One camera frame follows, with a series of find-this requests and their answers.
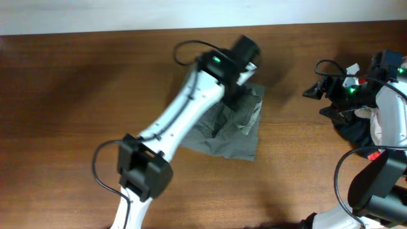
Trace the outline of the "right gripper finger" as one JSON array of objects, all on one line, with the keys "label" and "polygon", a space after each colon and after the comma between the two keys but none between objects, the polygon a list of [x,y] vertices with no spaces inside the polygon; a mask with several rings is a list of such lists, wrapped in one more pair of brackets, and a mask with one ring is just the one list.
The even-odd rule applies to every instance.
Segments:
[{"label": "right gripper finger", "polygon": [[353,113],[351,111],[339,111],[334,106],[322,108],[319,114],[338,123],[348,123],[353,120]]},{"label": "right gripper finger", "polygon": [[302,93],[302,96],[309,98],[309,99],[320,100],[322,98],[323,94],[326,92],[325,84],[326,84],[325,81],[318,81],[313,86],[311,86],[309,89],[305,90]]}]

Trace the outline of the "grey shorts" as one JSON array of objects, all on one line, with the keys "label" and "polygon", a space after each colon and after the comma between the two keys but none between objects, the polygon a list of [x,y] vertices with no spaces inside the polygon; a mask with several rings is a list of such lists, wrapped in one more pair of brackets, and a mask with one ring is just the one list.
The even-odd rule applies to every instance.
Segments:
[{"label": "grey shorts", "polygon": [[247,82],[237,108],[213,105],[181,142],[184,148],[212,156],[254,161],[265,88]]}]

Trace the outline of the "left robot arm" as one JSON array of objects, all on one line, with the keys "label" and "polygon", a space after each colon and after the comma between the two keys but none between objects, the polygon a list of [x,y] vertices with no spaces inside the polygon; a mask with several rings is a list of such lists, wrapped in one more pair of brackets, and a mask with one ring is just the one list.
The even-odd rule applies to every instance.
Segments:
[{"label": "left robot arm", "polygon": [[120,204],[113,228],[140,228],[153,199],[171,182],[177,148],[213,105],[231,101],[256,72],[259,46],[241,36],[231,48],[213,46],[188,64],[186,82],[166,110],[137,137],[126,134],[118,148]]}]

